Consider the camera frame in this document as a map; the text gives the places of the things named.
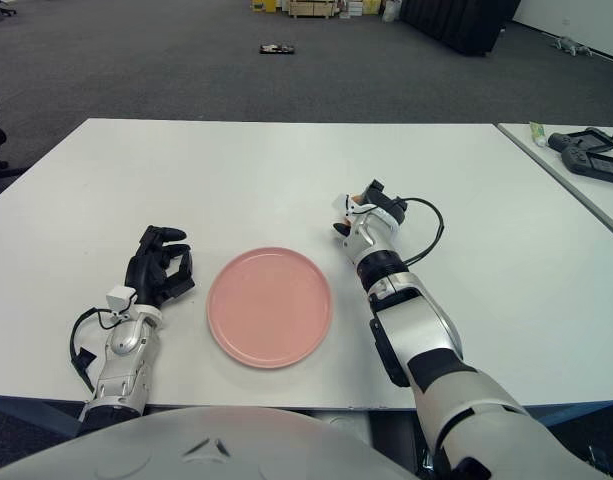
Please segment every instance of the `wire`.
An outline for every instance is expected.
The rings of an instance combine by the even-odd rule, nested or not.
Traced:
[[[77,373],[79,374],[79,376],[81,377],[81,379],[84,381],[84,383],[86,384],[86,386],[91,392],[93,392],[95,389],[93,387],[92,382],[90,381],[90,378],[88,377],[88,374],[86,373],[86,369],[88,368],[88,365],[90,365],[90,363],[95,359],[95,355],[90,353],[88,350],[86,350],[83,347],[80,347],[79,353],[75,352],[75,334],[77,333],[77,329],[86,319],[90,318],[94,314],[97,314],[97,321],[99,322],[99,326],[103,330],[112,330],[113,328],[115,328],[117,325],[121,323],[122,318],[120,317],[120,315],[123,315],[124,313],[128,311],[128,309],[132,305],[132,300],[136,296],[137,296],[137,292],[133,293],[130,296],[130,298],[128,299],[128,306],[125,309],[117,312],[117,315],[119,318],[117,319],[116,322],[114,322],[113,324],[109,326],[104,325],[104,323],[102,322],[102,313],[113,313],[113,311],[110,310],[109,308],[96,308],[96,307],[89,308],[84,313],[82,313],[77,318],[77,320],[75,320],[73,329],[70,332],[70,344],[69,344],[70,363],[73,364],[73,367],[75,367],[75,370],[77,371]]]
[[[362,212],[356,213],[356,212],[352,212],[353,215],[363,215],[364,213],[368,213],[371,212],[377,208],[382,208],[383,210],[385,210],[386,212],[388,212],[388,210],[390,210],[391,208],[393,208],[396,205],[401,204],[402,202],[417,202],[417,203],[421,203],[423,205],[426,205],[427,207],[429,207],[433,212],[435,212],[435,215],[437,215],[437,220],[439,222],[439,225],[437,226],[437,233],[435,233],[435,239],[431,242],[431,244],[426,247],[424,250],[422,250],[421,252],[419,252],[417,255],[413,255],[412,257],[406,259],[403,261],[404,265],[406,265],[407,267],[410,267],[411,265],[419,262],[422,258],[424,258],[426,255],[428,255],[433,248],[435,248],[435,246],[439,243],[440,238],[442,238],[442,234],[444,233],[444,217],[442,217],[441,212],[439,211],[439,209],[433,205],[431,202],[429,202],[428,200],[424,200],[423,198],[417,198],[417,197],[407,197],[407,198],[395,198],[391,201],[391,204],[389,206],[386,207],[379,207],[378,205],[375,205],[374,207],[369,208],[368,210],[364,210]]]

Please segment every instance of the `white table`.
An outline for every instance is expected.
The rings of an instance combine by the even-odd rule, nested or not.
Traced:
[[[499,128],[613,231],[613,183],[570,172],[558,152],[539,147],[533,142],[528,124],[500,123]],[[613,135],[613,127],[599,128]],[[571,133],[585,129],[575,125],[544,125],[546,138],[556,132]],[[613,150],[604,155],[613,157]]]
[[[103,119],[0,196],[0,395],[89,397],[69,363],[72,323],[103,306],[154,224],[188,232],[199,286],[163,309],[150,403],[412,407],[383,371],[331,226],[335,197],[373,178],[443,212],[444,237],[414,271],[468,363],[525,405],[613,400],[613,234],[494,126]],[[435,222],[411,206],[402,255],[425,247]],[[273,371],[222,352],[204,313],[219,270],[267,245],[310,257],[334,301],[319,348]],[[90,321],[78,341],[101,353],[104,338]]]

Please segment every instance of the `black panel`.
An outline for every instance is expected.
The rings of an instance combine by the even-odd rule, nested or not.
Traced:
[[[90,409],[86,412],[82,427],[77,434],[78,437],[87,433],[110,427],[118,423],[138,418],[141,415],[138,411],[127,407],[117,407],[114,405],[104,405]]]
[[[477,372],[448,348],[436,348],[420,353],[408,361],[408,368],[422,392],[425,392],[435,380],[449,373]]]
[[[488,480],[492,473],[474,458],[465,458],[451,472],[451,480]]]
[[[436,39],[441,39],[446,30],[446,23],[448,22],[448,15],[450,14],[451,7],[453,6],[453,0],[442,0],[437,7],[437,15],[430,27],[430,35]]]
[[[408,0],[402,19],[465,54],[492,50],[517,0]]]
[[[397,355],[395,355],[395,351],[377,316],[370,321],[370,330],[375,338],[375,348],[377,348],[379,358],[381,358],[384,369],[390,377],[391,382],[398,387],[410,387],[408,377],[406,377],[404,369],[400,365],[399,360],[397,360]]]

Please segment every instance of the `gray carpet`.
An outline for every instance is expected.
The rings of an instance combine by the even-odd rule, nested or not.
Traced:
[[[516,24],[487,58],[469,58],[403,23],[295,20],[247,0],[15,6],[0,23],[2,158],[13,166],[88,117],[613,125],[613,62],[572,58]],[[268,42],[297,54],[259,55]]]

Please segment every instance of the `pink plate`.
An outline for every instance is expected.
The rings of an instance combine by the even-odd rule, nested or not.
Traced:
[[[308,258],[285,248],[259,248],[217,276],[208,293],[208,323],[217,343],[236,360],[285,367],[324,339],[331,304],[326,278]]]

